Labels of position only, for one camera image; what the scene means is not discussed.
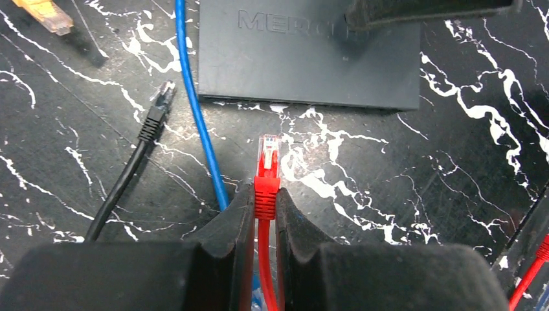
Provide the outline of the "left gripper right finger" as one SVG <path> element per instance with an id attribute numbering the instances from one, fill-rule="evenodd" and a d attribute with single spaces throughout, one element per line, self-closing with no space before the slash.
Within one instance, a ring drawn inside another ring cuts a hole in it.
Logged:
<path id="1" fill-rule="evenodd" d="M 276 197 L 281 310 L 507 310 L 484 257 L 469 246 L 344 245 Z"/>

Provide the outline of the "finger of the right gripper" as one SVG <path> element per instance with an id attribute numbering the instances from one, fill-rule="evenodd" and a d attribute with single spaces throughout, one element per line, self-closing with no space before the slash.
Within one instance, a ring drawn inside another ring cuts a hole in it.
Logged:
<path id="1" fill-rule="evenodd" d="M 354 1 L 345 12 L 350 30 L 370 30 L 391 23 L 496 16 L 519 12 L 522 1 L 371 0 Z"/>

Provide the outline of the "black pad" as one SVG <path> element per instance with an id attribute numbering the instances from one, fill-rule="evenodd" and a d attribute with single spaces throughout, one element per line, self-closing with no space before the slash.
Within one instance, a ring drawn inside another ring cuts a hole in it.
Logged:
<path id="1" fill-rule="evenodd" d="M 398 111 L 420 105 L 420 25 L 352 31 L 349 1 L 202 1 L 202 99 Z"/>

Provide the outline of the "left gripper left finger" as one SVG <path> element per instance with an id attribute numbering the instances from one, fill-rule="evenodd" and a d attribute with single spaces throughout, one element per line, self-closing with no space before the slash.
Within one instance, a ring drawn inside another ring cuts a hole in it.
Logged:
<path id="1" fill-rule="evenodd" d="M 250 185 L 184 240 L 31 249 L 1 291 L 2 310 L 250 310 Z"/>

